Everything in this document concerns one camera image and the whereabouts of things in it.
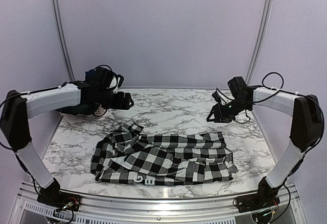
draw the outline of wire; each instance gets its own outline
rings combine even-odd
[[[239,121],[237,121],[237,120],[235,119],[235,122],[236,122],[236,123],[239,123],[239,124],[241,124],[241,125],[243,125],[243,124],[245,124],[245,123],[249,123],[250,120],[251,120],[251,118],[249,117],[249,115],[247,115],[247,110],[245,110],[245,116],[248,118],[247,121],[245,121],[245,122],[239,122]]]
[[[276,208],[275,208],[275,212],[279,209],[279,206],[278,204],[276,203],[276,201],[274,201],[274,204],[276,205]]]
[[[69,208],[69,210],[72,212],[72,217],[71,217],[71,219],[70,219],[68,222],[66,222],[65,224],[70,224],[70,223],[72,223],[72,222],[73,222],[73,219],[74,219],[74,211],[73,211],[71,208]]]
[[[34,179],[34,177],[32,175],[30,175],[30,177],[32,178],[33,181],[33,186],[34,186],[34,190],[37,193],[38,196],[40,196],[41,198],[43,198],[46,202],[49,202],[45,197],[42,196],[42,194],[37,190],[35,182],[36,180]]]
[[[112,71],[111,67],[109,65],[106,65],[106,64],[96,66],[93,70],[96,70],[98,67],[108,67],[110,69],[110,71]]]
[[[221,95],[219,95],[218,91],[219,91],[218,88],[216,88],[216,93],[217,93],[217,95],[219,96],[219,98],[220,98],[221,100],[223,100],[225,104],[227,104],[227,102],[224,100],[224,98],[222,98]]]
[[[78,201],[77,201],[76,198],[74,198],[74,197],[70,197],[70,198],[68,198],[67,200],[70,200],[70,199],[75,200],[75,204],[76,204],[76,205],[78,204]]]
[[[288,196],[289,196],[289,199],[288,199],[288,203],[287,203],[287,206],[285,208],[285,210],[275,219],[275,220],[272,220],[270,223],[273,223],[275,221],[277,221],[279,218],[281,218],[282,215],[285,214],[285,212],[288,210],[288,208],[290,207],[290,204],[291,204],[291,192],[290,190],[288,189],[288,187],[285,185],[285,183],[283,184],[283,186],[286,188],[286,190],[288,191]]]
[[[0,142],[0,145],[1,145],[4,149],[14,151],[11,147],[7,147],[7,146],[3,145],[2,142]]]
[[[268,99],[271,99],[272,97],[274,97],[274,96],[277,95],[278,93],[280,93],[280,92],[281,92],[281,89],[284,87],[284,78],[283,78],[283,76],[282,76],[280,73],[278,73],[278,72],[270,72],[270,73],[266,74],[266,75],[263,77],[263,79],[261,80],[262,86],[265,87],[265,88],[267,88],[267,89],[269,89],[269,90],[276,90],[275,88],[269,88],[269,87],[267,87],[267,86],[265,85],[265,79],[268,78],[268,77],[269,77],[270,75],[272,75],[272,74],[276,74],[276,75],[278,75],[278,76],[282,79],[282,84],[281,84],[281,86],[279,87],[279,89],[278,89],[277,92],[275,92],[274,94],[272,94],[272,95],[270,95],[270,96],[268,96],[268,97],[266,97],[266,98],[264,98],[264,99],[262,99],[262,100],[260,100],[260,101],[249,102],[249,101],[243,101],[243,100],[232,99],[232,98],[229,98],[227,95],[225,95],[223,92],[221,92],[218,88],[216,88],[216,90],[218,90],[218,91],[219,91],[219,92],[220,92],[220,93],[221,93],[225,98],[229,99],[230,101],[243,102],[243,103],[249,103],[249,104],[262,103],[262,102],[264,102],[264,101],[266,101],[266,100],[268,100]]]
[[[219,91],[220,94],[222,94],[225,98],[227,98],[230,101],[234,101],[235,99],[229,98],[227,95],[225,95],[223,92],[220,91],[220,89],[216,88],[216,90]]]

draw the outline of plaid shirt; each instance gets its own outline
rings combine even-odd
[[[129,122],[97,144],[91,160],[97,181],[191,185],[232,180],[238,171],[221,132],[145,135],[142,129]]]

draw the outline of black cable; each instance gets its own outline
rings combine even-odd
[[[286,190],[288,191],[288,196],[289,196],[289,199],[288,199],[288,203],[287,203],[287,206],[285,208],[285,210],[273,221],[271,221],[270,223],[273,223],[275,221],[277,221],[279,218],[281,218],[282,215],[285,214],[285,212],[288,210],[288,208],[290,207],[290,204],[291,204],[291,192],[290,190],[288,189],[288,187],[285,185],[285,183],[283,184],[283,186],[286,188]]]
[[[73,222],[73,219],[74,219],[74,211],[71,208],[68,208],[68,210],[70,210],[72,212],[72,217],[71,217],[71,219],[68,222],[66,222],[64,224],[70,224],[70,223]]]
[[[0,142],[0,145],[1,145],[4,149],[14,151],[11,147],[8,147],[8,146],[3,145],[2,142]]]
[[[219,91],[218,88],[216,88],[216,93],[217,93],[217,95],[219,96],[219,98],[220,98],[221,100],[223,100],[225,104],[227,104],[227,102],[224,100],[224,98],[221,97],[221,95],[218,93],[218,91]]]
[[[14,94],[14,95],[12,95],[12,96],[10,96],[10,97],[8,97],[7,99],[5,99],[1,104],[0,104],[0,108],[7,102],[7,101],[9,101],[9,100],[11,100],[11,99],[13,99],[13,98],[15,98],[15,97],[18,97],[18,96],[21,96],[21,95],[27,95],[27,93],[25,92],[25,93],[17,93],[17,94]]]
[[[110,69],[110,71],[112,71],[111,67],[109,65],[106,65],[106,64],[96,66],[93,70],[96,70],[98,67],[108,67]]]
[[[249,117],[249,115],[247,115],[247,110],[245,110],[245,116],[248,118],[247,121],[245,121],[245,122],[238,122],[238,121],[235,119],[235,122],[236,122],[236,123],[239,123],[239,124],[241,124],[241,125],[243,125],[243,124],[245,124],[245,123],[249,123],[250,120],[251,120],[251,118]]]
[[[276,205],[276,209],[275,209],[276,212],[279,209],[279,205],[276,202],[274,202],[274,204]]]
[[[46,202],[49,202],[45,197],[43,197],[42,196],[42,194],[37,190],[37,188],[36,188],[36,184],[35,184],[35,182],[36,182],[36,180],[35,180],[35,178],[30,174],[30,177],[32,178],[32,182],[33,182],[33,186],[34,186],[34,190],[35,190],[35,192],[37,193],[37,195],[38,196],[40,196],[41,198],[43,198],[43,200],[45,200]]]
[[[264,82],[265,82],[265,79],[266,79],[268,76],[272,75],[272,74],[276,74],[276,75],[278,75],[278,76],[282,79],[282,84],[281,84],[281,87],[280,87],[280,89],[282,89],[282,88],[284,87],[284,78],[283,78],[283,76],[282,76],[279,72],[270,72],[270,73],[266,74],[266,75],[263,77],[263,79],[261,80],[261,84],[262,84],[262,86],[265,87],[265,88],[267,88],[267,89],[270,89],[269,87],[267,87],[267,86],[265,85]]]
[[[230,101],[234,101],[235,99],[229,98],[227,95],[225,95],[223,92],[220,91],[220,89],[216,88],[216,91],[219,91],[220,94],[222,94],[225,98],[227,98]]]
[[[260,101],[255,101],[255,102],[248,102],[248,101],[242,101],[242,100],[237,100],[237,99],[232,99],[232,98],[229,98],[228,96],[226,96],[224,93],[222,93],[218,88],[216,88],[216,90],[218,90],[225,98],[227,98],[227,99],[229,99],[230,101],[236,101],[236,102],[243,102],[243,103],[249,103],[249,104],[256,104],[256,103],[262,103],[262,102],[264,102],[264,101],[266,101],[266,100],[268,100],[268,99],[271,99],[272,97],[274,97],[275,95],[277,95],[278,93],[280,93],[281,92],[281,89],[283,88],[283,86],[284,86],[284,78],[283,78],[283,76],[280,74],[280,73],[278,73],[278,72],[270,72],[270,73],[268,73],[268,74],[266,74],[264,77],[263,77],[263,79],[261,80],[261,83],[262,83],[262,86],[263,87],[265,87],[265,88],[267,88],[267,89],[269,89],[269,90],[276,90],[276,89],[273,89],[273,88],[269,88],[269,87],[267,87],[266,85],[265,85],[265,79],[267,78],[267,77],[269,77],[270,75],[272,75],[272,74],[277,74],[281,79],[282,79],[282,84],[281,84],[281,87],[279,88],[279,90],[277,91],[277,92],[275,92],[274,94],[272,94],[272,95],[270,95],[269,97],[266,97],[266,98],[264,98],[264,99],[262,99],[262,100],[260,100]]]

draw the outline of metal frame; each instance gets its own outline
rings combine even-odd
[[[65,36],[64,36],[64,33],[63,33],[63,28],[62,28],[62,23],[61,23],[61,17],[60,17],[60,11],[59,11],[59,2],[58,2],[58,0],[51,0],[51,2],[52,2],[52,8],[53,8],[53,11],[54,11],[54,15],[55,15],[56,29],[57,29],[57,32],[58,32],[60,48],[61,48],[62,55],[63,55],[63,58],[64,58],[68,78],[69,78],[69,81],[74,81],[75,76],[74,76],[71,60],[69,58],[68,49],[67,49]]]
[[[296,223],[306,224],[296,188],[294,185],[290,185],[289,189],[291,191],[291,210],[294,216],[296,216]],[[75,224],[183,224],[191,222],[194,224],[219,224],[219,222],[224,223],[224,221],[233,224],[233,220],[236,224],[236,217],[250,215],[249,212],[238,213],[237,208],[232,205],[234,198],[238,195],[244,195],[244,193],[186,200],[150,200],[79,194],[82,196],[82,201],[79,212],[75,213],[75,219],[72,222]],[[279,198],[281,199],[280,205],[285,206],[289,200],[288,192],[285,188],[279,191]],[[29,182],[23,182],[11,213],[9,224],[20,223],[24,210],[56,218],[57,220],[70,218],[70,212],[60,212],[61,216],[53,217],[55,208],[38,203],[36,199],[37,194],[34,191],[33,185]]]
[[[255,67],[256,67],[256,65],[258,63],[260,49],[261,49],[262,42],[263,42],[263,39],[264,39],[264,35],[266,33],[268,22],[269,22],[271,7],[272,7],[272,0],[265,0],[265,5],[264,5],[263,13],[262,13],[261,24],[260,24],[260,28],[259,28],[259,32],[258,32],[258,37],[256,39],[256,43],[255,43],[255,47],[254,47],[254,50],[253,50],[250,66],[249,66],[249,69],[247,71],[247,75],[246,75],[246,78],[245,78],[245,82],[247,84],[251,83]]]

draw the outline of marble tabletop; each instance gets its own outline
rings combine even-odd
[[[65,116],[43,161],[62,189],[129,198],[198,198],[256,190],[275,165],[264,136],[251,113],[246,124],[206,122],[215,104],[212,90],[124,89],[135,102],[130,110],[108,110],[103,117]],[[95,181],[90,160],[96,144],[110,130],[133,121],[147,134],[200,134],[221,131],[233,151],[239,172],[233,180],[187,186],[122,185]],[[246,121],[245,114],[237,117]]]

